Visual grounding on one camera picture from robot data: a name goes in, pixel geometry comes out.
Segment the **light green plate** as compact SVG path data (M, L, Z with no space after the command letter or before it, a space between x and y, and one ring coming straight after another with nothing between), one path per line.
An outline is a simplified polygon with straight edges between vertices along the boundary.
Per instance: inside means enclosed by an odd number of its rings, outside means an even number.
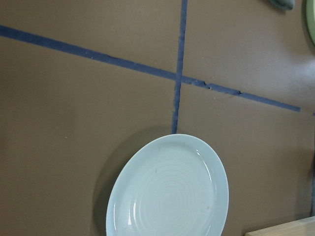
M310 38L315 44L315 0L306 0L306 20Z

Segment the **light blue plate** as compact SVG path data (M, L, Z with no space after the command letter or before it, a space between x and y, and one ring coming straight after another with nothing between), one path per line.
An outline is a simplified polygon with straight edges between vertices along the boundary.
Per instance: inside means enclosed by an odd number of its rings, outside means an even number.
M203 140L172 134L123 167L106 212L109 236L220 236L229 205L224 166Z

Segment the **wooden cutting board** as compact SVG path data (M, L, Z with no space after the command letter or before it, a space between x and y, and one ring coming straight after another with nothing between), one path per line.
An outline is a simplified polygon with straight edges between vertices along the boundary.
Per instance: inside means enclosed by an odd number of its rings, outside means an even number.
M245 236L314 236L314 235L315 235L314 216L245 233Z

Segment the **grey folded cloth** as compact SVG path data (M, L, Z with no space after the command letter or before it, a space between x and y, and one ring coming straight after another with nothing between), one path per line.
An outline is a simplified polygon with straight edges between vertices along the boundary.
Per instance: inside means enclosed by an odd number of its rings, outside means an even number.
M289 11L295 8L295 0L267 0L274 7L283 10Z

